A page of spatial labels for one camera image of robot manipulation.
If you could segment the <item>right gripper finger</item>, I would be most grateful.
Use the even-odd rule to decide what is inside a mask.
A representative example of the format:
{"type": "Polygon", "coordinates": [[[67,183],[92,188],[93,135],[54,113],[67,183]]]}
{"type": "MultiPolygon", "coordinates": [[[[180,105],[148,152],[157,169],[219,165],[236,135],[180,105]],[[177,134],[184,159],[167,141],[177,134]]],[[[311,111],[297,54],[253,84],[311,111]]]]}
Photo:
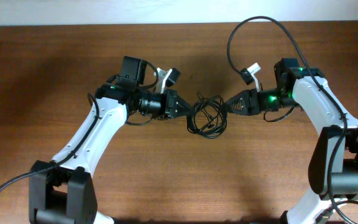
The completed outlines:
{"type": "Polygon", "coordinates": [[[231,97],[229,100],[225,102],[228,106],[243,106],[244,105],[244,93],[245,91],[241,91],[235,96],[231,97]]]}
{"type": "Polygon", "coordinates": [[[239,100],[235,100],[235,101],[228,100],[224,103],[224,107],[228,113],[243,114],[244,107],[241,101],[239,100]]]}

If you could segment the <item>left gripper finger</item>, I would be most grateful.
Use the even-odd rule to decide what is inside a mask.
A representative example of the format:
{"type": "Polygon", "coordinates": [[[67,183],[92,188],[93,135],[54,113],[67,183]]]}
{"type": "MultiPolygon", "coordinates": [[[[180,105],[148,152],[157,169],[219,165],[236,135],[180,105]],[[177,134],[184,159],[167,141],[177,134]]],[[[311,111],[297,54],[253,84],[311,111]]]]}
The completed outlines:
{"type": "Polygon", "coordinates": [[[195,110],[193,108],[185,108],[185,109],[180,109],[177,112],[177,116],[178,117],[182,117],[182,116],[193,116],[195,113],[195,110]]]}
{"type": "Polygon", "coordinates": [[[190,111],[192,109],[192,106],[179,95],[176,97],[176,104],[178,111],[190,111]]]}

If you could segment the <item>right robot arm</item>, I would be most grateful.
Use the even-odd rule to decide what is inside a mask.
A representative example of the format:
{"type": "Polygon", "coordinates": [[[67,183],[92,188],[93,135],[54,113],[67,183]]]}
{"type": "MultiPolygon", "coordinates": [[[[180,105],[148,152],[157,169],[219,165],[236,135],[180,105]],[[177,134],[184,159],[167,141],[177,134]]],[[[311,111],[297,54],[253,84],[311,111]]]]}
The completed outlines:
{"type": "Polygon", "coordinates": [[[226,101],[225,109],[252,116],[299,106],[319,138],[308,167],[309,189],[280,223],[326,223],[338,205],[358,199],[358,119],[334,96],[323,73],[283,58],[274,66],[277,87],[244,90],[226,101]]]}

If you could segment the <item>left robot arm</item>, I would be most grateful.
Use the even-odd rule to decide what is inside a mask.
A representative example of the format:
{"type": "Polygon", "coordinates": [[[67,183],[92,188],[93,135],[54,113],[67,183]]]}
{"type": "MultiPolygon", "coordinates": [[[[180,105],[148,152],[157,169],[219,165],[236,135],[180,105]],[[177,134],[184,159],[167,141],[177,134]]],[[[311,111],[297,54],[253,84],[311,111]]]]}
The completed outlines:
{"type": "Polygon", "coordinates": [[[173,119],[190,113],[172,85],[180,72],[154,68],[156,80],[144,85],[150,62],[125,56],[121,71],[90,95],[91,110],[69,143],[51,161],[36,161],[29,179],[31,223],[114,223],[98,210],[93,174],[116,132],[140,112],[150,119],[173,119]]]}

